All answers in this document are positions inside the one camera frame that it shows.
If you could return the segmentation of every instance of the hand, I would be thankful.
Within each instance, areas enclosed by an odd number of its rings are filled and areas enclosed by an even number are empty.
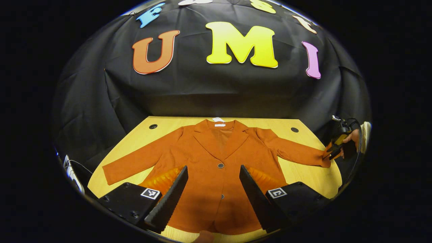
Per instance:
[[[346,137],[344,140],[342,140],[342,142],[346,144],[351,140],[353,140],[354,143],[356,144],[356,150],[359,150],[359,129],[352,131],[348,135],[348,137]],[[340,148],[340,154],[342,155],[342,158],[345,159],[345,157],[343,156],[343,148]]]
[[[202,230],[200,231],[200,235],[198,236],[198,238],[192,241],[192,243],[212,243],[214,238],[215,237],[211,232],[207,230]]]

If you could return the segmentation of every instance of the blazer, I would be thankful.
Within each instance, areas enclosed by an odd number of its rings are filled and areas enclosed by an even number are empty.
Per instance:
[[[323,151],[279,138],[270,129],[249,128],[237,120],[216,127],[204,120],[184,126],[103,166],[109,185],[154,166],[143,181],[187,165],[189,179],[168,225],[199,233],[228,235],[261,229],[241,185],[242,164],[286,185],[277,156],[305,165],[330,167]]]

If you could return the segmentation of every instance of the clothing tag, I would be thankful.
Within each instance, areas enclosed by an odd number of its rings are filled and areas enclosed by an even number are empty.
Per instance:
[[[222,120],[220,117],[215,117],[215,118],[213,118],[213,120],[214,120],[215,122],[225,122],[225,121]]]

